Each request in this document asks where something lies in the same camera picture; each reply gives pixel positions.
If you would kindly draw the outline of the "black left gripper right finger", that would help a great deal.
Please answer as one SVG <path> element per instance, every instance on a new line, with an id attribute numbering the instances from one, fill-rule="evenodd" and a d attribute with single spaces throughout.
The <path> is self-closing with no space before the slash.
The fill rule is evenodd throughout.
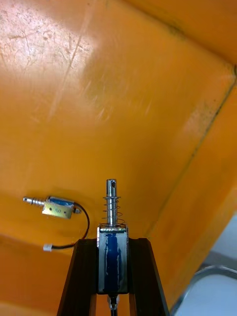
<path id="1" fill-rule="evenodd" d="M 151 243 L 129 240 L 129 311 L 131 316 L 168 316 L 169 310 Z"/>

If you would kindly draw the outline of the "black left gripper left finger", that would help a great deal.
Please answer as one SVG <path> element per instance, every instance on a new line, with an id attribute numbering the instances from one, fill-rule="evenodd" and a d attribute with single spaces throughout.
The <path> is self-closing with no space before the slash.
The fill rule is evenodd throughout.
<path id="1" fill-rule="evenodd" d="M 76 242 L 64 284 L 58 316 L 96 315 L 97 241 Z"/>

